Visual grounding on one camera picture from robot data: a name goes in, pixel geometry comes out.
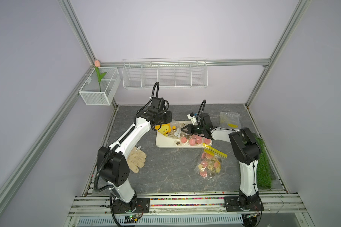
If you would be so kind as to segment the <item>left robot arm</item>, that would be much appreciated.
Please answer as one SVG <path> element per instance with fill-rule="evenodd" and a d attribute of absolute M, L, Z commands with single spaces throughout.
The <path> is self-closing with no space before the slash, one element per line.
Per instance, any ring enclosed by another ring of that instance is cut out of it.
<path fill-rule="evenodd" d="M 160 83 L 156 82 L 150 100 L 141 107 L 126 132 L 109 147 L 101 147 L 97 153 L 97 171 L 94 175 L 94 191 L 109 190 L 110 201 L 118 202 L 125 211 L 136 209 L 137 195 L 128 176 L 127 159 L 134 146 L 150 130 L 172 122 L 169 102 L 159 97 Z"/>

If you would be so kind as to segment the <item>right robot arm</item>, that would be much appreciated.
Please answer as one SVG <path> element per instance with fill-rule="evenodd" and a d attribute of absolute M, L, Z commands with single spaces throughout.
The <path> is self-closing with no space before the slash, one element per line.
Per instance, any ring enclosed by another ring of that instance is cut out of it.
<path fill-rule="evenodd" d="M 197 114 L 193 116 L 196 122 L 186 125 L 181 131 L 231 144 L 240 165 L 241 183 L 239 197 L 237 199 L 226 197 L 224 207 L 229 210 L 256 211 L 261 214 L 264 207 L 257 186 L 257 165 L 261 154 L 259 143 L 249 128 L 235 130 L 213 126 L 209 114 L 204 112 L 205 106 L 206 100 L 203 100 Z"/>

